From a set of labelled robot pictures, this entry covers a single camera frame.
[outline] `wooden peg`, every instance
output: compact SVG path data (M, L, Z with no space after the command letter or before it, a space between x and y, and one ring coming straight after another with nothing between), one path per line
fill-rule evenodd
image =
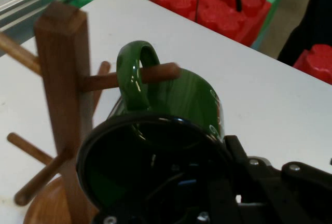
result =
M26 66L38 75L42 75L38 58L17 44L4 33L0 33L0 49L4 50L16 61Z
M165 80L173 80L181 75L181 69L174 62L151 67L142 67L140 70L143 83L156 83ZM81 91L89 92L116 87L119 87L116 73L110 73L108 75L95 75L84 78Z
M35 197L35 195L59 172L60 167L69 158L69 153L66 151L63 151L62 154L54 158L15 194L15 203L20 206L27 205L32 198Z
M97 75L107 75L110 70L110 63L103 61L102 64L100 64L99 70ZM93 111L97 108L100 95L102 94L102 90L96 90L93 92Z
M45 165L49 164L53 159L50 155L46 154L14 132L8 134L7 140Z
M93 95L79 83L90 76L86 13L60 2L51 3L34 26L46 100L58 154L77 154L92 130ZM72 224L89 224L92 204L79 186L76 158L61 169Z

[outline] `bolt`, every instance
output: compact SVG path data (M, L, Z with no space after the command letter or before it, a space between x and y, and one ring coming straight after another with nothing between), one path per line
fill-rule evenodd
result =
M201 212L197 216L197 223L199 224L209 224L210 223L210 217L208 212Z
M292 171L299 171L300 170L300 167L297 166L296 164L291 164L289 166L289 168L292 170Z
M117 223L117 219L115 216L107 216L105 219L104 219L104 224L116 224Z
M251 165L259 165L259 162L258 162L257 159L250 159L250 160L249 160L249 163L250 163Z

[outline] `red foam block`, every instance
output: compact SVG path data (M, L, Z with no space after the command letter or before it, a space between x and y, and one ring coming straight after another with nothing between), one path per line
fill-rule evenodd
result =
M152 2L171 10L192 21L195 20L197 0L151 0Z
M239 43L250 46L257 38L271 3L242 0L241 12L235 0L199 0L197 22Z
M332 85L332 47L316 44L311 50L304 50L294 68Z

